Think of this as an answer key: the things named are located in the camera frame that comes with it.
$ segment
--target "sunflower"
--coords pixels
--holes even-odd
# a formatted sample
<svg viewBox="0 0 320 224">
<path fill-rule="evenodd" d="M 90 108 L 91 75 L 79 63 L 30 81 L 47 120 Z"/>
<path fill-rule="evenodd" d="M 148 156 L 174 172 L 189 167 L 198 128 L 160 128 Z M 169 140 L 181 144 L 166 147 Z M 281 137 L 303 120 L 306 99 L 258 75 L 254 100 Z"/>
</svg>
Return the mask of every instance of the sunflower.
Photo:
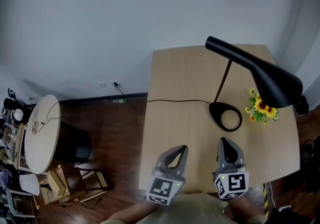
<svg viewBox="0 0 320 224">
<path fill-rule="evenodd" d="M 268 116 L 268 118 L 274 118 L 277 114 L 277 109 L 275 108 L 268 108 L 268 111 L 266 112 L 266 115 Z"/>
<path fill-rule="evenodd" d="M 257 99 L 255 105 L 253 106 L 254 109 L 262 114 L 265 114 L 268 111 L 268 106 L 261 101 L 261 99 Z"/>
</svg>

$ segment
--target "round white table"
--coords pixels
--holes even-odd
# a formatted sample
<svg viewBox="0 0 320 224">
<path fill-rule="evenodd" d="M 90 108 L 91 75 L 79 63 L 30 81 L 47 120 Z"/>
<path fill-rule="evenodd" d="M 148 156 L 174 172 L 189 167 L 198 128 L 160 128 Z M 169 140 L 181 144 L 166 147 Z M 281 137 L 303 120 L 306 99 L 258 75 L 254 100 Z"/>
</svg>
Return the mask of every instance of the round white table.
<svg viewBox="0 0 320 224">
<path fill-rule="evenodd" d="M 53 95 L 42 98 L 31 113 L 29 118 L 31 122 L 25 132 L 24 151 L 27 164 L 35 174 L 44 172 L 52 161 L 60 130 L 58 117 L 60 117 L 60 104 Z"/>
</svg>

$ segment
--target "black desk lamp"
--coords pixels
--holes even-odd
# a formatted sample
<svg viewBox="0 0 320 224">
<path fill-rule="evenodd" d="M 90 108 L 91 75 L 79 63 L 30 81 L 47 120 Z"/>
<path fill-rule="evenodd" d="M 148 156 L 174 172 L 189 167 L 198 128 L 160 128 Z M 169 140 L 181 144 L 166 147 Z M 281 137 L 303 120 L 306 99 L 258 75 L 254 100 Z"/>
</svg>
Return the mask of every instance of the black desk lamp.
<svg viewBox="0 0 320 224">
<path fill-rule="evenodd" d="M 217 102 L 232 62 L 236 62 L 251 71 L 261 100 L 267 106 L 284 108 L 301 101 L 302 82 L 298 77 L 286 70 L 212 36 L 208 37 L 205 47 L 229 59 L 214 102 L 209 105 L 209 111 L 213 120 L 223 130 L 227 132 L 235 131 L 242 123 L 241 113 L 236 108 Z M 234 129 L 226 128 L 221 122 L 221 116 L 227 110 L 235 111 L 239 116 L 239 124 Z"/>
</svg>

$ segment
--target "baseboard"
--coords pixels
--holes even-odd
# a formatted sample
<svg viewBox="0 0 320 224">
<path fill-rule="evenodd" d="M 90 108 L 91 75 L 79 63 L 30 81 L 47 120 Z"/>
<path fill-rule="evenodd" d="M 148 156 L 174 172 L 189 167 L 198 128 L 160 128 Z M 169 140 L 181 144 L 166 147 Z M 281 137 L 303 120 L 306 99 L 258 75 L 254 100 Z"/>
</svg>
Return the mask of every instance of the baseboard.
<svg viewBox="0 0 320 224">
<path fill-rule="evenodd" d="M 65 100 L 65 101 L 60 101 L 59 103 L 60 104 L 80 104 L 84 102 L 115 100 L 115 99 L 123 99 L 123 98 L 140 98 L 140 97 L 147 97 L 147 96 L 148 96 L 148 93 L 125 94 L 125 95 L 119 94 L 119 95 L 108 95 L 108 96 L 100 96 L 100 97 Z"/>
</svg>

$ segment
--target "lamp shade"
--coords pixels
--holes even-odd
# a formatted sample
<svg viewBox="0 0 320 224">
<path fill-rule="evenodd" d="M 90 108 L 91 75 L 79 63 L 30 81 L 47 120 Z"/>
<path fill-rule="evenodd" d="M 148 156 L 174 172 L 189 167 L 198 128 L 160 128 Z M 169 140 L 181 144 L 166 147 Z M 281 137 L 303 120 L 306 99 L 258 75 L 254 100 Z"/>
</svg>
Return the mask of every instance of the lamp shade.
<svg viewBox="0 0 320 224">
<path fill-rule="evenodd" d="M 212 36 L 208 37 L 205 47 L 249 69 L 266 105 L 283 108 L 300 100 L 302 82 L 290 72 Z"/>
</svg>

